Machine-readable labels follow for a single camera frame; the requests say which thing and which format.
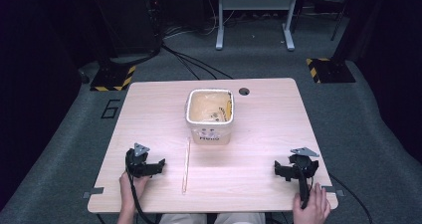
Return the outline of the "black stand post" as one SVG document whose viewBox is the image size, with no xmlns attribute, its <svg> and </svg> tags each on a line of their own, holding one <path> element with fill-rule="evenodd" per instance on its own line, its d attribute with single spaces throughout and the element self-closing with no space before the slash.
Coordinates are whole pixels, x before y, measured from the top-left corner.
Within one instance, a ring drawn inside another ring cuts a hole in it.
<svg viewBox="0 0 422 224">
<path fill-rule="evenodd" d="M 336 63 L 355 61 L 358 57 L 367 17 L 366 2 L 367 0 L 349 0 L 349 21 L 331 57 Z"/>
<path fill-rule="evenodd" d="M 118 55 L 139 55 L 120 66 L 133 66 L 155 57 L 162 44 L 159 0 L 95 0 Z"/>
</svg>

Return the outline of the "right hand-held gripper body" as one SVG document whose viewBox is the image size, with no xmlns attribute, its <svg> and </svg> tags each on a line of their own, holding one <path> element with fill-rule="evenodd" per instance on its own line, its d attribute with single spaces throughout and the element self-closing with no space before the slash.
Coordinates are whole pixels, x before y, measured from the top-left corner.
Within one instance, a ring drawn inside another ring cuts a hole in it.
<svg viewBox="0 0 422 224">
<path fill-rule="evenodd" d="M 313 178 L 318 169 L 318 161 L 312 160 L 312 157 L 318 157 L 318 154 L 307 147 L 294 148 L 291 153 L 289 157 L 293 172 L 291 179 L 299 181 L 301 208 L 305 209 L 310 199 L 308 179 Z"/>
</svg>

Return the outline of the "black striped stand base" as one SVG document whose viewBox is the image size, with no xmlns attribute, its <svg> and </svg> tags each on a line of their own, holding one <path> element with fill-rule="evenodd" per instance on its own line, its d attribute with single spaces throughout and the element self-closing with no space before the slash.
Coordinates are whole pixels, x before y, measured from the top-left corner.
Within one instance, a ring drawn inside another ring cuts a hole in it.
<svg viewBox="0 0 422 224">
<path fill-rule="evenodd" d="M 306 59 L 311 76 L 316 84 L 354 83 L 355 78 L 345 63 L 330 59 Z"/>
<path fill-rule="evenodd" d="M 91 91 L 124 91 L 134 74 L 135 66 L 112 66 L 99 68 L 90 84 Z"/>
</svg>

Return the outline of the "white metal desk frame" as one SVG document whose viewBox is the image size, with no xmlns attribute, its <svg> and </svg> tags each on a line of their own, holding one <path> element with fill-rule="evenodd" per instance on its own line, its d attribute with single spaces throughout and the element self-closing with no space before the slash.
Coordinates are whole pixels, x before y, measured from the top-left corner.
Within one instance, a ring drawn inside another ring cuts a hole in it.
<svg viewBox="0 0 422 224">
<path fill-rule="evenodd" d="M 218 30 L 215 49 L 221 51 L 224 43 L 224 12 L 231 11 L 287 11 L 288 16 L 282 30 L 288 51 L 295 49 L 291 23 L 297 0 L 218 0 Z"/>
</svg>

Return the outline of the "grey tape piece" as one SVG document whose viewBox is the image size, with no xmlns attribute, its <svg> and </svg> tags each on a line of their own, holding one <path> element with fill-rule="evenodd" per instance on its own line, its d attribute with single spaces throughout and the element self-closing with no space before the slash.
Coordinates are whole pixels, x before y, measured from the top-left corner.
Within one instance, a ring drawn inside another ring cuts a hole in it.
<svg viewBox="0 0 422 224">
<path fill-rule="evenodd" d="M 93 187 L 89 191 L 85 191 L 82 198 L 89 199 L 92 195 L 103 194 L 104 189 L 104 187 Z"/>
<path fill-rule="evenodd" d="M 321 188 L 324 188 L 327 193 L 333 193 L 333 194 L 340 196 L 340 197 L 346 196 L 345 192 L 342 189 L 337 189 L 334 186 L 324 186 L 323 185 Z"/>
</svg>

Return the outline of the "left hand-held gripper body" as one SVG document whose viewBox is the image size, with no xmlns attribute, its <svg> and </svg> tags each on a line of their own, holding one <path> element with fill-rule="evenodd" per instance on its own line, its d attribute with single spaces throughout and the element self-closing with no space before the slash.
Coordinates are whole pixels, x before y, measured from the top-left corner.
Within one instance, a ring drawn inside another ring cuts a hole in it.
<svg viewBox="0 0 422 224">
<path fill-rule="evenodd" d="M 128 174 L 139 178 L 146 176 L 148 170 L 153 170 L 151 164 L 147 164 L 149 148 L 140 143 L 136 143 L 134 148 L 130 148 L 125 155 L 125 169 Z"/>
</svg>

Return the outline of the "person's light trousers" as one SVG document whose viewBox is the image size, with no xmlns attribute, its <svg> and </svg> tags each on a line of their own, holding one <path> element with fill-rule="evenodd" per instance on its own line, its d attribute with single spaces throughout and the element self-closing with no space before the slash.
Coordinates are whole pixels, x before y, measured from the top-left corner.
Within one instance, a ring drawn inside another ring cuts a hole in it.
<svg viewBox="0 0 422 224">
<path fill-rule="evenodd" d="M 163 214 L 159 224 L 207 224 L 206 214 Z M 264 213 L 220 213 L 214 224 L 266 224 Z"/>
</svg>

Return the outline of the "white instant noodle cup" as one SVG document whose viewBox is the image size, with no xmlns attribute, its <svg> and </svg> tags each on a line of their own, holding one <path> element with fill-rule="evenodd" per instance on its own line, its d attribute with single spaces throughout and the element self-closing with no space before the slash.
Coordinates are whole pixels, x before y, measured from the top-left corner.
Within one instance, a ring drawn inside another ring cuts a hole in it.
<svg viewBox="0 0 422 224">
<path fill-rule="evenodd" d="M 224 89 L 196 89 L 185 105 L 185 120 L 197 144 L 222 145 L 231 139 L 234 97 Z"/>
</svg>

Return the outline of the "person's left hand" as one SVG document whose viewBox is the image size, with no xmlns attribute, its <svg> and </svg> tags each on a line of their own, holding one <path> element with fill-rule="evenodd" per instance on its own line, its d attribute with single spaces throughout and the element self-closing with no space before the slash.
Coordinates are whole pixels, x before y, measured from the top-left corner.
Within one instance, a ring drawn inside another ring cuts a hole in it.
<svg viewBox="0 0 422 224">
<path fill-rule="evenodd" d="M 129 176 L 124 172 L 119 178 L 120 184 L 120 197 L 121 197 L 121 208 L 120 214 L 125 216 L 133 216 L 135 211 L 135 201 L 131 186 L 134 186 L 137 198 L 140 198 L 149 178 L 143 176 L 140 178 L 133 178 L 133 181 L 129 180 Z"/>
</svg>

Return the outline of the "person's right hand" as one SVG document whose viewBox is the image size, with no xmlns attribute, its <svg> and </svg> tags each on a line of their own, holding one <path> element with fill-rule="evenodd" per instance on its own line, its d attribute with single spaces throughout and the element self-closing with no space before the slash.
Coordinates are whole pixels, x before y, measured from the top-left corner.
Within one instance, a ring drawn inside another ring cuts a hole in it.
<svg viewBox="0 0 422 224">
<path fill-rule="evenodd" d="M 330 203 L 326 190 L 319 183 L 310 192 L 310 199 L 305 209 L 301 208 L 301 197 L 297 193 L 293 201 L 294 224 L 324 224 L 330 213 Z"/>
</svg>

